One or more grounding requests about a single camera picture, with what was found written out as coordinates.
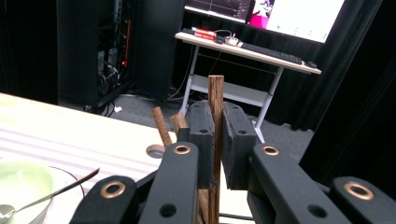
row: black wall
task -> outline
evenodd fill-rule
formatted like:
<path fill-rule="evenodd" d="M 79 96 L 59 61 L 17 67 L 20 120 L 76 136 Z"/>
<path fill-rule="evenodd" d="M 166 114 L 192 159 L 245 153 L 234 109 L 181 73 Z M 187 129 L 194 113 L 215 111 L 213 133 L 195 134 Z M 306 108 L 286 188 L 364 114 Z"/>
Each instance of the black wall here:
<path fill-rule="evenodd" d="M 8 75 L 18 82 L 10 93 L 58 103 L 56 21 L 55 1 L 7 1 L 8 57 L 15 63 Z"/>
<path fill-rule="evenodd" d="M 353 175 L 396 199 L 394 8 L 383 1 L 300 164 L 323 184 Z"/>

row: standing desk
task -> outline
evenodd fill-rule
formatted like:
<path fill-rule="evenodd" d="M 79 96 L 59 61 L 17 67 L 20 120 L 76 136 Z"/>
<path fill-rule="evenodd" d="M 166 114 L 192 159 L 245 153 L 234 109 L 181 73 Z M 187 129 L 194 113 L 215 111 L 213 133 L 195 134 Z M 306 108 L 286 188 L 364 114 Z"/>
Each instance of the standing desk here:
<path fill-rule="evenodd" d="M 264 142 L 264 139 L 262 137 L 262 131 L 260 127 L 262 126 L 262 122 L 264 120 L 265 114 L 267 113 L 268 107 L 271 104 L 277 83 L 280 80 L 283 69 L 287 68 L 290 70 L 307 73 L 307 74 L 320 75 L 321 73 L 321 71 L 318 70 L 317 68 L 311 68 L 304 64 L 290 63 L 284 60 L 280 60 L 267 55 L 253 52 L 251 50 L 241 49 L 240 47 L 230 46 L 226 44 L 217 44 L 212 40 L 203 39 L 195 35 L 179 32 L 175 35 L 175 38 L 195 46 L 193 58 L 191 61 L 189 79 L 187 81 L 186 90 L 184 92 L 183 104 L 180 108 L 180 112 L 183 113 L 184 115 L 186 115 L 187 102 L 189 100 L 189 95 L 191 90 L 208 93 L 208 77 L 202 77 L 194 74 L 195 64 L 200 47 L 207 49 L 215 49 L 221 52 L 248 58 L 250 60 L 255 60 L 262 63 L 269 63 L 277 66 L 274 80 L 268 92 L 257 91 L 251 88 L 224 82 L 224 98 L 235 100 L 238 102 L 243 102 L 249 105 L 260 106 L 262 108 L 258 120 L 256 124 L 254 124 L 254 129 L 262 142 Z"/>

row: desk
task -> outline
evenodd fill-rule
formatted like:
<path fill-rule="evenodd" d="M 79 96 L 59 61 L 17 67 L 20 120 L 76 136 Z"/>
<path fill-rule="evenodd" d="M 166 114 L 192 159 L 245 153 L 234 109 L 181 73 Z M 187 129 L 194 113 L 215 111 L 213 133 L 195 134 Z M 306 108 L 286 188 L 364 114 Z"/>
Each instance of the desk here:
<path fill-rule="evenodd" d="M 175 133 L 169 134 L 176 142 Z M 98 175 L 82 184 L 85 192 L 111 175 L 137 181 L 157 170 L 161 160 L 146 154 L 146 148 L 154 144 L 163 144 L 154 128 L 0 93 L 0 159 L 38 161 L 77 178 L 100 167 Z M 231 213 L 234 194 L 224 191 L 228 192 L 222 194 L 220 212 Z M 67 200 L 68 192 L 54 199 L 46 223 L 68 223 L 73 216 L 73 209 L 65 211 L 59 203 L 62 198 Z M 240 210 L 245 211 L 238 215 L 249 216 L 246 193 L 235 194 L 242 200 Z M 74 200 L 68 206 L 78 204 Z"/>
<path fill-rule="evenodd" d="M 234 85 L 232 83 L 224 83 L 224 98 L 235 100 L 238 102 L 243 102 L 249 105 L 256 105 L 260 106 L 262 110 L 260 111 L 260 115 L 258 120 L 254 126 L 257 135 L 260 137 L 262 142 L 264 139 L 262 137 L 262 131 L 260 127 L 262 126 L 262 122 L 264 120 L 265 114 L 267 113 L 268 107 L 271 104 L 272 98 L 274 96 L 276 86 L 280 77 L 282 75 L 283 69 L 291 69 L 294 71 L 307 73 L 307 74 L 320 74 L 321 71 L 318 69 L 310 68 L 305 65 L 299 65 L 296 63 L 289 63 L 283 60 L 279 60 L 277 58 L 273 58 L 270 56 L 266 56 L 260 53 L 256 53 L 250 50 L 241 49 L 239 47 L 233 47 L 226 44 L 217 44 L 212 40 L 203 39 L 197 37 L 195 35 L 189 35 L 185 33 L 177 33 L 175 35 L 176 39 L 180 39 L 185 43 L 192 44 L 195 46 L 192 62 L 191 62 L 191 69 L 189 73 L 189 79 L 187 81 L 186 90 L 184 92 L 184 99 L 183 104 L 180 108 L 180 112 L 184 115 L 186 114 L 187 109 L 187 102 L 189 100 L 190 91 L 201 91 L 201 92 L 208 92 L 208 78 L 197 76 L 194 74 L 195 64 L 198 56 L 198 51 L 200 47 L 208 48 L 208 49 L 215 49 L 221 52 L 230 53 L 236 56 L 245 57 L 251 60 L 255 60 L 262 63 L 269 63 L 272 65 L 277 66 L 277 71 L 274 77 L 274 80 L 271 84 L 270 90 L 268 92 L 265 91 L 257 91 L 250 88 Z"/>

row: green bowl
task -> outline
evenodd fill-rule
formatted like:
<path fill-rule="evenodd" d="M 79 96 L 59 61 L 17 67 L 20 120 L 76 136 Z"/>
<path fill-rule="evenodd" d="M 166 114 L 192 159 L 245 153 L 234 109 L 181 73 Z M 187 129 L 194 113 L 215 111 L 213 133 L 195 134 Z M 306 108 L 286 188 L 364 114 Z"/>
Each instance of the green bowl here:
<path fill-rule="evenodd" d="M 53 192 L 50 168 L 33 161 L 0 160 L 0 204 L 19 209 Z M 51 200 L 15 214 L 7 224 L 41 223 Z"/>

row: metal utensil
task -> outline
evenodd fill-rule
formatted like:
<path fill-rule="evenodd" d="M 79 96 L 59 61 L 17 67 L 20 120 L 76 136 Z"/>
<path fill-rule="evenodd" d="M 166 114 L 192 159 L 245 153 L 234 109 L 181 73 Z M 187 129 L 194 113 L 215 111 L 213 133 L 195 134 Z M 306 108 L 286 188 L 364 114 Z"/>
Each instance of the metal utensil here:
<path fill-rule="evenodd" d="M 68 191 L 68 190 L 70 190 L 70 189 L 72 189 L 72 188 L 84 183 L 85 181 L 87 181 L 87 180 L 93 178 L 95 175 L 97 175 L 99 173 L 99 169 L 100 168 L 97 168 L 96 170 L 94 170 L 90 174 L 84 176 L 80 180 L 78 180 L 78 181 L 76 181 L 76 182 L 74 182 L 74 183 L 72 183 L 70 185 L 67 185 L 66 187 L 64 187 L 62 189 L 59 189 L 59 190 L 57 190 L 57 191 L 55 191 L 55 192 L 53 192 L 53 193 L 41 198 L 41 199 L 38 199 L 37 201 L 29 203 L 29 204 L 25 205 L 24 207 L 22 207 L 22 208 L 20 208 L 18 210 L 15 209 L 10 204 L 0 204 L 0 224 L 6 222 L 12 216 L 14 216 L 16 213 L 20 212 L 21 210 L 23 210 L 25 208 L 28 208 L 28 207 L 33 206 L 33 205 L 38 204 L 38 203 L 42 203 L 42 202 L 44 202 L 44 201 L 46 201 L 48 199 L 51 199 L 51 198 L 55 197 L 58 194 L 61 194 L 61 193 L 65 192 L 65 191 Z"/>

